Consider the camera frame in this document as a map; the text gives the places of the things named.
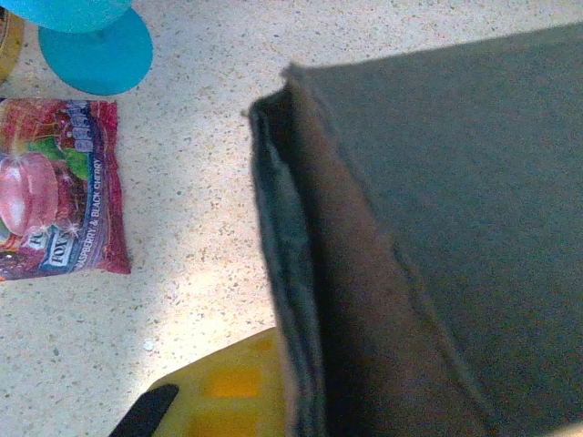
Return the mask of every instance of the white speckled surface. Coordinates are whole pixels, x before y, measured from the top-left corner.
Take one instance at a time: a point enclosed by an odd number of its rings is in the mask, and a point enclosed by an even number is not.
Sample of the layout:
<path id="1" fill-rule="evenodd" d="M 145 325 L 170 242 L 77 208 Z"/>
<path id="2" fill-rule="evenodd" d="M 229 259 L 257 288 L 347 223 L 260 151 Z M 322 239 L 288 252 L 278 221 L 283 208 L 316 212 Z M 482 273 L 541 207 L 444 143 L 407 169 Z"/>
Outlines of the white speckled surface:
<path id="1" fill-rule="evenodd" d="M 117 98 L 133 273 L 0 285 L 3 436 L 107 435 L 153 381 L 272 325 L 241 110 L 281 86 L 290 60 L 352 62 L 583 20 L 578 0 L 164 3 L 135 2 L 156 54 Z M 85 97 L 48 69 L 32 25 L 0 94 Z"/>

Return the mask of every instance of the black plastic piece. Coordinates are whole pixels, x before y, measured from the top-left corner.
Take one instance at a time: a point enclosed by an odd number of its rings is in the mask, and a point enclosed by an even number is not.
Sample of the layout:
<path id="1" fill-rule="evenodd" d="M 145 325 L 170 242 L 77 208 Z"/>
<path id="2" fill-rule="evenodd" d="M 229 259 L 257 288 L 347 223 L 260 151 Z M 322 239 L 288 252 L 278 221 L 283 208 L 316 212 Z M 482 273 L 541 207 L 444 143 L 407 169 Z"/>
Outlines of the black plastic piece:
<path id="1" fill-rule="evenodd" d="M 109 437 L 152 437 L 177 394 L 174 384 L 142 394 Z"/>

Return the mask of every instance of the small white crumb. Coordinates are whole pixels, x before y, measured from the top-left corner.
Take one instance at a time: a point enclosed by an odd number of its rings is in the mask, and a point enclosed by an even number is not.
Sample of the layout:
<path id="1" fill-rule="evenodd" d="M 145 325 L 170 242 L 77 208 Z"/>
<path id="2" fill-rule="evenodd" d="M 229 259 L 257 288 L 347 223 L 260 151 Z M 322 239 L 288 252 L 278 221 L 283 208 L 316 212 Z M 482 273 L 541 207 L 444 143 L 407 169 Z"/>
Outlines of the small white crumb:
<path id="1" fill-rule="evenodd" d="M 148 351 L 148 352 L 153 351 L 154 350 L 154 341 L 150 340 L 150 339 L 145 340 L 144 341 L 144 350 Z"/>

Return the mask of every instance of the plastic wrapper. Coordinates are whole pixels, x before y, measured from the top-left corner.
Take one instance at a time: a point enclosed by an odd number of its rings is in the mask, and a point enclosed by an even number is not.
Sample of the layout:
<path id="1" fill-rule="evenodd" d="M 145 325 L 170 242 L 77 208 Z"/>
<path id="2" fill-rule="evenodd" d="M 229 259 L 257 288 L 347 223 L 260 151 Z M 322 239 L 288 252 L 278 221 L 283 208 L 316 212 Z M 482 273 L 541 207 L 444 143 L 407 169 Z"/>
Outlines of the plastic wrapper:
<path id="1" fill-rule="evenodd" d="M 0 280 L 129 273 L 115 103 L 0 100 Z"/>

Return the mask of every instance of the yellow plastic object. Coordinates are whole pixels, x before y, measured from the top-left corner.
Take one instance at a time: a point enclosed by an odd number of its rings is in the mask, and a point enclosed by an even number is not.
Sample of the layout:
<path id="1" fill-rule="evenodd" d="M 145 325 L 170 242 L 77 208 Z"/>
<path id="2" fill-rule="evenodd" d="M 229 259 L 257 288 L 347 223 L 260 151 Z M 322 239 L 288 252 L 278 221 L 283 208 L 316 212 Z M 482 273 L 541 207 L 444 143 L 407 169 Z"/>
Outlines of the yellow plastic object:
<path id="1" fill-rule="evenodd" d="M 22 47 L 25 22 L 0 8 L 0 82 L 4 82 L 15 67 Z"/>
<path id="2" fill-rule="evenodd" d="M 282 437 L 277 331 L 266 330 L 156 381 L 179 393 L 154 437 Z"/>

